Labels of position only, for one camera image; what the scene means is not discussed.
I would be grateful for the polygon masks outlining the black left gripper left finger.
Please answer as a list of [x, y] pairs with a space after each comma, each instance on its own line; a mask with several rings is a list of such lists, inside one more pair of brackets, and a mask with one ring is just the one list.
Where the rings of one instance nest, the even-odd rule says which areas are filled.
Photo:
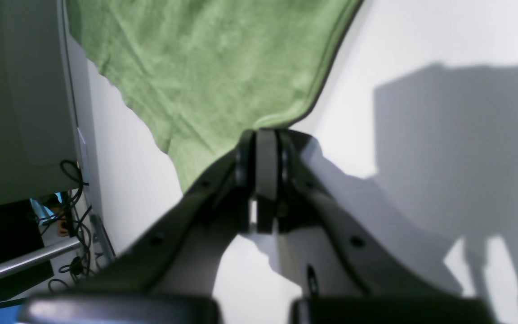
[[79, 285], [81, 293], [210, 296], [221, 258], [250, 227], [255, 131], [214, 162], [123, 255]]

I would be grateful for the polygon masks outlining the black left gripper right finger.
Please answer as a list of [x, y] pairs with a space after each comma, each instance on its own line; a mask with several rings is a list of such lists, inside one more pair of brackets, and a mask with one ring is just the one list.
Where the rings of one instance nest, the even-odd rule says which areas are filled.
[[293, 130], [255, 134], [258, 230], [278, 233], [309, 297], [457, 299], [436, 241], [371, 178], [344, 174], [318, 141]]

